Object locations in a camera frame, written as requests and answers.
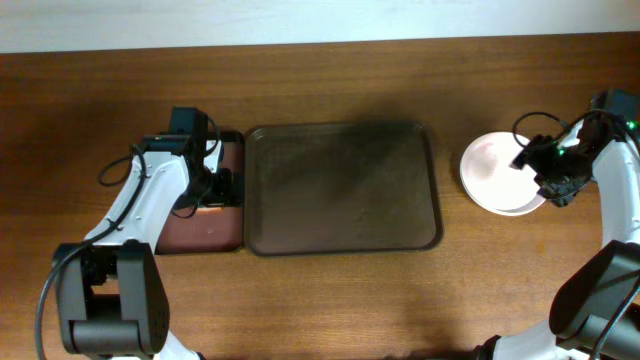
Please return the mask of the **orange green scrub sponge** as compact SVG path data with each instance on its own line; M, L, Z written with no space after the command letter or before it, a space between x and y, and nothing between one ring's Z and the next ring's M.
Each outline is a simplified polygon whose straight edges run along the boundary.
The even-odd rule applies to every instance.
M196 215L213 215L222 213L223 211L223 207L200 207L197 209Z

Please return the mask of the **white plate small red stain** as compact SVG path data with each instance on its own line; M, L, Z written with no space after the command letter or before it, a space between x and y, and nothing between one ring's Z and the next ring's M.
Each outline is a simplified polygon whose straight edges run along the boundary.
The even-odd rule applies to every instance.
M530 167L516 170L511 162L529 140L511 132L492 132L475 139L460 160L460 178L465 191L537 192L534 171Z

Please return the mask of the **grey-white plate with sauce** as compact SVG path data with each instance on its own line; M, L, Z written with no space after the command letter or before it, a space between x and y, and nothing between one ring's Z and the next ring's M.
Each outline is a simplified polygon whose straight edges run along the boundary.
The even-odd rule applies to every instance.
M483 209L502 216L528 214L542 204L545 199L535 192L473 192L469 197Z

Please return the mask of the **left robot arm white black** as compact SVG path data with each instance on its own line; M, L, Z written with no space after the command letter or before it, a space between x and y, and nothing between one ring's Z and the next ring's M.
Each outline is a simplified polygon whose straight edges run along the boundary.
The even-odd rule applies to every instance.
M78 243L60 245L38 301L56 293L64 349L89 359L199 359L170 330L169 301L155 262L167 219L199 209L238 207L242 180L220 167L223 132L195 107L175 107L167 131L132 144L111 208Z

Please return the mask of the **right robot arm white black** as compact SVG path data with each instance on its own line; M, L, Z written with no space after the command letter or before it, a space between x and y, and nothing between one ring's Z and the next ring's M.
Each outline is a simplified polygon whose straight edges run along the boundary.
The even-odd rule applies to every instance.
M559 134L518 142L508 164L530 168L537 196L557 207L596 183L602 247L562 285L547 320L517 335L496 335L470 358L638 358L638 95L610 89L593 96L589 110Z

